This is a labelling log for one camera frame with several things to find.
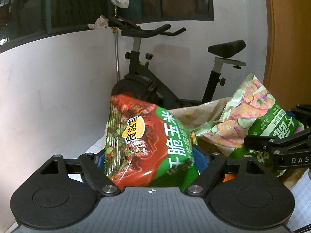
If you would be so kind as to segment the light green veggie ring bag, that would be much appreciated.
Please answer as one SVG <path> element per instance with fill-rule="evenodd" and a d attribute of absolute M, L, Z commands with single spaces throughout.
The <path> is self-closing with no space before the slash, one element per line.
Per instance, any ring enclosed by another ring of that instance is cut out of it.
<path fill-rule="evenodd" d="M 195 135 L 214 144 L 230 159 L 252 155 L 272 169 L 270 153 L 244 145 L 248 135 L 285 138 L 303 131 L 305 126 L 286 113 L 268 89 L 250 73 L 226 103 L 219 120 L 205 122 Z"/>

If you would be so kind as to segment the brown cardboard box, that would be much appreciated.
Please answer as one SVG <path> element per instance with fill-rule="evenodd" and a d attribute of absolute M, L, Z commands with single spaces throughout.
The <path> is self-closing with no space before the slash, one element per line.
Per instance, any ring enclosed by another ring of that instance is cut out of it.
<path fill-rule="evenodd" d="M 180 120 L 185 128 L 192 131 L 205 122 L 218 120 L 230 99 L 230 97 L 225 97 L 198 106 L 176 108 L 169 112 Z M 306 168 L 286 170 L 279 179 L 290 189 L 300 180 L 306 170 Z"/>

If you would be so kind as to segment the crumpled white tissue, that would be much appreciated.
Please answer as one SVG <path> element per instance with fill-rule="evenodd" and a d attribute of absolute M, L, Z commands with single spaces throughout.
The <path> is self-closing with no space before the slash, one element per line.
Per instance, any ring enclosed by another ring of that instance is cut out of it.
<path fill-rule="evenodd" d="M 87 26 L 91 30 L 101 30 L 109 27 L 109 20 L 101 15 L 94 24 L 88 24 Z"/>

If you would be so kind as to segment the white plastic bag on pole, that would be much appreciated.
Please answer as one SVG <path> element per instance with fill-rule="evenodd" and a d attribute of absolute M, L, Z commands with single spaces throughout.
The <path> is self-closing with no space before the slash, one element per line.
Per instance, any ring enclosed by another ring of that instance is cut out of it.
<path fill-rule="evenodd" d="M 129 0 L 111 0 L 111 3 L 116 6 L 119 7 L 121 9 L 127 9 L 129 7 Z"/>

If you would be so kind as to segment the dark window frame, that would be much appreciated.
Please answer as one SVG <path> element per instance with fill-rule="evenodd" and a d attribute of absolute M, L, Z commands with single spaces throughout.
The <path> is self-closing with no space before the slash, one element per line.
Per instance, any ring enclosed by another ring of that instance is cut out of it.
<path fill-rule="evenodd" d="M 213 0 L 129 0 L 121 9 L 111 0 L 1 0 L 1 51 L 50 36 L 86 30 L 103 15 L 135 23 L 213 21 Z"/>

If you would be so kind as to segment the green red corn snack bag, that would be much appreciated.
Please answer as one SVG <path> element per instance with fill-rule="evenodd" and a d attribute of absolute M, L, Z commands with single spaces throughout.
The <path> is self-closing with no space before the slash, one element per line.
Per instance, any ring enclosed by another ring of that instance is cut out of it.
<path fill-rule="evenodd" d="M 120 189 L 179 187 L 198 176 L 192 132 L 168 110 L 127 95 L 113 95 L 104 173 Z"/>

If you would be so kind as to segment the orange wooden wardrobe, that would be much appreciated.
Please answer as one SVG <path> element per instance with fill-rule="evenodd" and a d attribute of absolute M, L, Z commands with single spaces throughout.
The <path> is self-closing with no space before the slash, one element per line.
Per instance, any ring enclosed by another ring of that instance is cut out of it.
<path fill-rule="evenodd" d="M 310 0 L 266 0 L 264 85 L 285 110 L 310 103 Z"/>

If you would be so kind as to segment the metal pole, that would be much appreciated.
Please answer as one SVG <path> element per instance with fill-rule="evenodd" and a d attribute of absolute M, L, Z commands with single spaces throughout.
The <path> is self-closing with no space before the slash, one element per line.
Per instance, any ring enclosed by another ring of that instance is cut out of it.
<path fill-rule="evenodd" d="M 114 43 L 115 43 L 115 64 L 116 64 L 116 80 L 120 80 L 120 68 L 119 68 L 119 45 L 118 45 L 118 28 L 113 27 L 114 32 Z"/>

